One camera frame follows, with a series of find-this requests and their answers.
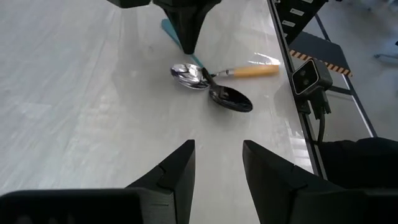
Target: wooden handle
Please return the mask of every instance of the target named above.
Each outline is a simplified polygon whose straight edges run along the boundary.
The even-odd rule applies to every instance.
[[[278,65],[256,65],[251,67],[240,67],[234,69],[234,77],[260,77],[276,75],[279,72]]]

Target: black object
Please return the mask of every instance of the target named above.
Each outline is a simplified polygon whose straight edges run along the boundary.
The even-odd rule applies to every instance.
[[[308,98],[314,93],[329,89],[333,80],[325,64],[311,58],[292,75],[296,97]]]
[[[145,6],[150,0],[108,0],[121,7]],[[199,33],[207,13],[221,0],[153,0],[169,18],[181,47],[186,54],[193,54]]]
[[[398,189],[398,142],[366,138],[324,142],[319,152],[330,182],[346,189]]]
[[[207,69],[202,68],[203,77],[209,81],[210,98],[225,108],[238,112],[250,112],[253,110],[253,104],[242,93],[226,86],[217,85]]]
[[[289,49],[328,63],[330,70],[338,72],[343,68],[341,73],[345,75],[351,73],[344,52],[338,44],[301,32],[289,45]]]
[[[325,91],[333,80],[326,65],[314,58],[307,60],[292,75],[294,96],[301,100],[309,100],[315,119],[320,119],[317,144],[323,141],[325,133],[325,113],[331,113]]]
[[[276,3],[288,45],[301,33],[326,0],[282,0]]]
[[[253,141],[243,163],[261,224],[397,223],[398,190],[346,190]]]
[[[186,141],[126,189],[26,190],[0,197],[0,223],[188,224],[195,142]]]

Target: floor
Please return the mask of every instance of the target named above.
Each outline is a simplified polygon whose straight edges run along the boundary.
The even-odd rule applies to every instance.
[[[343,49],[353,71],[351,82],[379,137],[398,141],[398,63],[378,60],[377,53],[397,54],[398,14],[378,4],[371,12],[363,4],[327,2],[318,12],[332,42]],[[305,32],[323,38],[315,18]],[[296,66],[303,62],[294,59]],[[347,88],[342,76],[331,73],[334,86]],[[328,93],[332,114],[326,117],[326,141],[357,140],[369,132],[352,97]],[[317,121],[312,122],[317,132]]]

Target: black frame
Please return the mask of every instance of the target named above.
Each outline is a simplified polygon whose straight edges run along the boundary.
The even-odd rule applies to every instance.
[[[290,57],[290,50],[287,45],[286,39],[283,35],[282,24],[280,23],[279,15],[276,10],[276,6],[273,3],[273,0],[267,0],[269,11],[272,16],[272,21],[274,23],[275,31],[277,34],[279,47],[282,51],[282,57],[284,59],[287,75],[289,77],[289,83],[292,91],[293,89],[293,81],[292,81],[292,74],[294,73],[295,69],[293,66],[292,58]],[[307,145],[308,154],[310,155],[310,160],[312,163],[313,172],[315,175],[318,175],[324,179],[327,179],[325,169],[323,167],[322,160],[320,158],[319,148],[316,145],[316,141],[314,140],[314,132],[311,126],[311,121],[308,116],[310,113],[309,105],[307,101],[300,101],[295,99],[296,109],[298,113],[298,118],[300,120],[300,124],[303,129],[303,135],[305,138],[305,143]]]

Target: spoon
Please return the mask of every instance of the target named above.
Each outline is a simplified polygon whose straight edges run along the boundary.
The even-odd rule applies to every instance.
[[[203,78],[202,70],[199,66],[192,65],[190,63],[175,64],[170,71],[176,81],[186,87],[196,90],[204,90],[210,86],[208,80]],[[278,71],[278,65],[256,65],[251,67],[227,69],[216,74],[211,74],[211,76],[258,77],[277,74]]]
[[[210,84],[209,96],[214,102],[238,112],[250,112],[253,110],[253,104],[245,95],[230,87],[217,85],[207,69],[202,68],[201,72]]]

